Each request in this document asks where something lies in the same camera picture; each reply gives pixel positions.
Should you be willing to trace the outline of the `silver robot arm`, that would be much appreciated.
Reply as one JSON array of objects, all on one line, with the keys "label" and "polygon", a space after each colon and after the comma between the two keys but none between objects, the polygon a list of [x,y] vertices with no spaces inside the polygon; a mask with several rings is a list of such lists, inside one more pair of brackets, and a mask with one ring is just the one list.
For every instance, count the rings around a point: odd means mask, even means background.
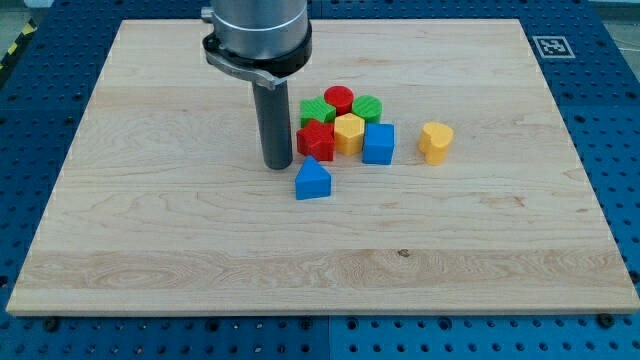
[{"label": "silver robot arm", "polygon": [[213,26],[202,40],[206,61],[270,91],[311,57],[306,0],[210,0],[201,19]]}]

